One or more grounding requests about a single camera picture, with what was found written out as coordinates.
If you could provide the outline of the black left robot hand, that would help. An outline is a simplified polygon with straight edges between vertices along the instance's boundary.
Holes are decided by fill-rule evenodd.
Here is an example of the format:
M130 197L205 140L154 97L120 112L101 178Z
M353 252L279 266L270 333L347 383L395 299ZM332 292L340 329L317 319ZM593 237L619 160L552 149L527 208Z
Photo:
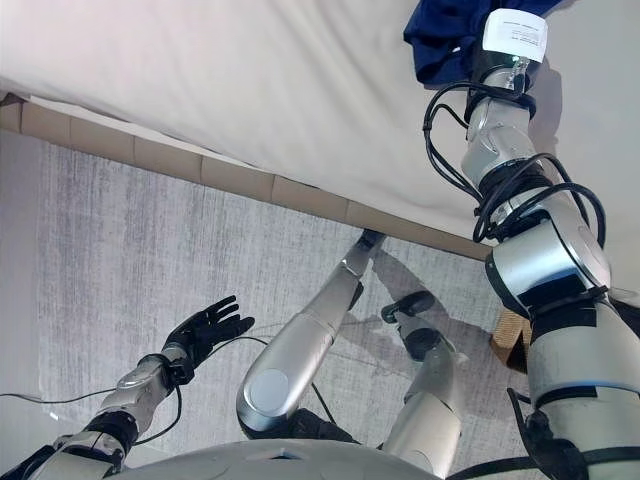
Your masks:
M168 335L163 349L179 347L197 366L215 345L242 336L254 324L253 317L239 313L237 299L231 295L184 320Z

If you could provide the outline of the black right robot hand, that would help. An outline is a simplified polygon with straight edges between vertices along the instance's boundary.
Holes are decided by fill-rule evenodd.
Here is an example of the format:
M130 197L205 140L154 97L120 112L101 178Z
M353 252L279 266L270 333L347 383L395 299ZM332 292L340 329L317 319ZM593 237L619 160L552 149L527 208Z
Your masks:
M493 72L512 69L520 60L519 56L478 48L474 51L471 80L483 83Z

